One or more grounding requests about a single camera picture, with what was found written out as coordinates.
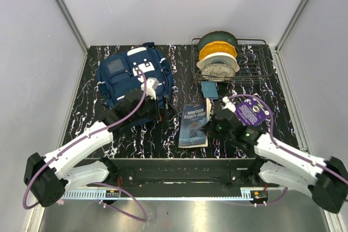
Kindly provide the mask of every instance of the marble pattern surface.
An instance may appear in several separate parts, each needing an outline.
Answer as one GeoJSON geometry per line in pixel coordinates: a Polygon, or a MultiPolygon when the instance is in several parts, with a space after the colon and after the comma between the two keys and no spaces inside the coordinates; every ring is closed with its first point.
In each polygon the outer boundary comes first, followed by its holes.
{"type": "MultiPolygon", "coordinates": [[[[100,62],[110,55],[128,51],[134,46],[93,46],[90,48],[86,65],[80,81],[77,96],[73,105],[70,120],[64,137],[64,144],[83,133],[90,127],[103,110],[102,96],[96,87],[96,70],[100,62]]],[[[229,141],[209,139],[208,147],[180,149],[178,148],[179,128],[182,107],[187,103],[200,101],[203,97],[200,84],[195,82],[191,72],[191,46],[166,45],[157,46],[171,64],[174,78],[172,105],[178,115],[169,123],[149,122],[142,126],[132,127],[123,134],[114,137],[111,144],[96,150],[89,157],[99,158],[245,158],[247,155],[237,149],[229,141]]],[[[274,136],[281,141],[298,148],[295,132],[287,105],[282,93],[273,61],[270,61],[273,75],[263,83],[220,83],[219,96],[230,96],[242,93],[258,93],[274,112],[274,136]]],[[[268,130],[270,121],[261,124],[268,130]]]]}

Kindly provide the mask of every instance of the wire rack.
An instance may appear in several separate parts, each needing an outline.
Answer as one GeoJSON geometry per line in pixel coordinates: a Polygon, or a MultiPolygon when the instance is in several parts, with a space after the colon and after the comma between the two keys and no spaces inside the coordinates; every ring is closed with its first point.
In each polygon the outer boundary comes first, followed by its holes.
{"type": "Polygon", "coordinates": [[[266,81],[272,75],[272,55],[267,43],[261,39],[238,39],[238,42],[243,42],[243,44],[238,45],[238,47],[236,48],[236,60],[240,67],[240,70],[235,73],[235,76],[205,76],[197,67],[197,63],[199,61],[199,41],[200,38],[192,39],[191,69],[195,81],[219,81],[225,83],[261,83],[266,81]]]}

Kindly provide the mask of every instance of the book cover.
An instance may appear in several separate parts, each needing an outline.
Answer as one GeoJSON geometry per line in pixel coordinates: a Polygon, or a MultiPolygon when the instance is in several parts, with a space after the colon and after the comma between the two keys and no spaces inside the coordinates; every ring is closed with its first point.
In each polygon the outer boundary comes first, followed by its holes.
{"type": "Polygon", "coordinates": [[[257,126],[270,117],[271,113],[256,98],[248,98],[235,107],[235,114],[244,125],[257,126]]]}
{"type": "Polygon", "coordinates": [[[179,148],[208,146],[208,138],[200,130],[200,127],[209,121],[211,108],[209,99],[184,106],[179,133],[179,148]]]}

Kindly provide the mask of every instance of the sticker label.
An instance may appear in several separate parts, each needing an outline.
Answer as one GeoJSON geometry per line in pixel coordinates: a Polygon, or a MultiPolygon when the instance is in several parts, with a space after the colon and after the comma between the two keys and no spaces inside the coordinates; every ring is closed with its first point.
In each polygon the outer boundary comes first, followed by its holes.
{"type": "Polygon", "coordinates": [[[107,190],[105,193],[105,198],[118,198],[120,196],[120,192],[116,190],[107,190]]]}
{"type": "Polygon", "coordinates": [[[270,116],[264,106],[256,98],[246,99],[235,107],[235,114],[244,125],[257,126],[270,116]]]}

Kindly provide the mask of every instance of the purple cable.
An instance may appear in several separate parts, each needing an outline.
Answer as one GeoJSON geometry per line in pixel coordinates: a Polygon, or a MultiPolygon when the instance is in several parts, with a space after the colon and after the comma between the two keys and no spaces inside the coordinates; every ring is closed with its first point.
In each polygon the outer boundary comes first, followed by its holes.
{"type": "Polygon", "coordinates": [[[301,156],[301,155],[298,155],[297,153],[293,152],[293,151],[290,151],[289,149],[281,146],[281,145],[278,145],[277,142],[275,141],[274,137],[273,137],[273,130],[274,130],[274,118],[273,118],[273,113],[271,111],[271,109],[268,107],[268,105],[263,101],[261,100],[259,97],[257,96],[254,96],[254,95],[232,95],[229,97],[229,99],[233,99],[233,98],[236,98],[236,97],[252,97],[252,98],[255,98],[257,99],[259,102],[261,102],[263,104],[263,106],[266,107],[266,109],[270,112],[270,118],[271,118],[271,123],[270,123],[270,139],[271,141],[274,143],[274,145],[276,145],[278,148],[282,149],[283,151],[291,154],[292,156],[295,156],[307,163],[310,163],[314,166],[317,166],[319,168],[321,168],[322,170],[330,173],[331,175],[335,176],[336,178],[338,178],[339,180],[341,180],[343,183],[345,183],[346,185],[348,185],[348,180],[346,180],[345,178],[343,178],[341,175],[335,173],[335,171],[329,169],[328,167],[326,166],[323,166],[322,164],[319,164],[319,163],[316,163],[316,162],[312,162],[311,160],[301,156]]]}
{"type": "MultiPolygon", "coordinates": [[[[147,86],[146,86],[146,77],[145,77],[144,73],[142,72],[142,70],[139,69],[137,72],[138,72],[138,76],[140,77],[140,75],[141,75],[141,76],[143,77],[143,79],[144,79],[144,92],[142,93],[142,96],[141,96],[141,99],[140,99],[139,103],[136,105],[136,107],[135,107],[127,116],[125,116],[124,118],[120,119],[119,121],[117,121],[117,122],[115,122],[115,123],[112,123],[112,124],[110,124],[110,125],[108,125],[108,126],[106,126],[106,127],[103,127],[103,128],[101,128],[101,129],[99,129],[99,130],[95,130],[95,131],[91,132],[91,133],[89,134],[90,136],[95,135],[95,134],[97,134],[97,133],[100,133],[101,131],[107,130],[107,129],[109,129],[109,128],[112,128],[112,127],[114,127],[114,126],[116,126],[116,125],[118,125],[118,124],[124,122],[125,120],[129,119],[133,114],[135,114],[135,112],[140,108],[141,104],[143,103],[143,101],[144,101],[144,99],[145,99],[145,97],[146,97],[146,89],[147,89],[147,86]]],[[[57,154],[57,156],[58,156],[58,157],[61,156],[61,155],[62,155],[63,153],[65,153],[68,149],[70,149],[71,147],[75,146],[76,144],[78,144],[79,142],[81,142],[81,141],[83,141],[83,140],[85,140],[85,139],[87,139],[87,138],[88,138],[88,137],[87,137],[86,135],[85,135],[85,136],[82,136],[80,139],[74,141],[74,142],[71,143],[69,146],[67,146],[66,148],[64,148],[61,152],[59,152],[59,153],[57,154]]],[[[36,203],[34,203],[33,205],[31,205],[31,206],[28,206],[28,205],[27,205],[27,199],[28,199],[28,195],[29,195],[30,189],[32,188],[34,182],[36,181],[36,179],[38,178],[38,176],[42,173],[42,171],[44,171],[44,169],[45,169],[46,167],[48,167],[48,165],[50,165],[50,164],[51,164],[52,162],[54,162],[55,160],[56,160],[56,157],[53,157],[51,160],[49,160],[48,162],[46,162],[46,163],[34,174],[34,176],[32,177],[32,179],[30,180],[30,182],[29,182],[29,184],[28,184],[28,186],[27,186],[27,189],[26,189],[26,191],[25,191],[25,193],[24,193],[23,201],[22,201],[22,205],[23,205],[23,207],[24,207],[25,209],[27,209],[27,210],[32,209],[33,207],[35,207],[35,206],[37,206],[37,205],[39,204],[39,202],[36,202],[36,203]]],[[[124,192],[125,194],[129,195],[131,198],[135,199],[135,198],[134,198],[131,194],[129,194],[127,191],[125,191],[125,190],[123,190],[123,189],[121,189],[121,188],[120,188],[120,190],[121,190],[122,192],[124,192]]],[[[119,211],[119,212],[121,212],[121,213],[123,213],[123,214],[126,215],[126,212],[124,212],[124,211],[122,211],[122,210],[119,210],[119,209],[117,209],[117,208],[115,208],[115,209],[116,209],[117,211],[119,211]]]]}
{"type": "Polygon", "coordinates": [[[132,200],[134,200],[134,202],[136,202],[136,204],[139,206],[139,208],[141,209],[142,213],[144,214],[145,218],[136,217],[136,216],[134,216],[134,215],[132,215],[132,214],[130,214],[130,213],[127,213],[127,212],[125,212],[125,211],[123,211],[123,210],[121,210],[121,209],[118,209],[118,208],[116,208],[116,207],[114,207],[114,206],[105,204],[105,206],[107,206],[108,208],[114,209],[114,210],[116,210],[116,211],[118,211],[118,212],[120,212],[120,213],[122,213],[122,214],[125,214],[125,215],[128,216],[128,217],[131,217],[131,218],[137,220],[137,221],[146,222],[146,221],[148,220],[148,217],[147,217],[147,214],[146,214],[146,211],[145,211],[144,207],[143,207],[143,206],[140,204],[140,202],[137,201],[137,199],[136,199],[132,194],[130,194],[128,191],[126,191],[126,190],[124,190],[124,189],[122,189],[122,188],[120,188],[120,187],[111,186],[111,185],[108,185],[108,184],[105,184],[105,183],[101,183],[101,182],[95,182],[95,183],[93,183],[93,184],[96,184],[96,185],[99,185],[99,186],[104,186],[104,187],[112,187],[112,188],[114,188],[114,189],[116,189],[116,190],[122,191],[123,193],[127,194],[128,196],[130,196],[130,197],[132,198],[132,200]]]}
{"type": "MultiPolygon", "coordinates": [[[[261,204],[257,204],[256,206],[268,206],[268,205],[274,205],[276,203],[278,203],[279,201],[281,201],[283,199],[283,197],[288,193],[288,188],[286,187],[283,194],[277,198],[276,200],[267,203],[266,205],[261,205],[261,204]]],[[[255,205],[250,205],[250,204],[239,204],[239,203],[235,203],[235,202],[230,202],[230,201],[225,201],[226,203],[230,204],[230,205],[235,205],[235,206],[253,206],[255,207],[255,205]]]]}

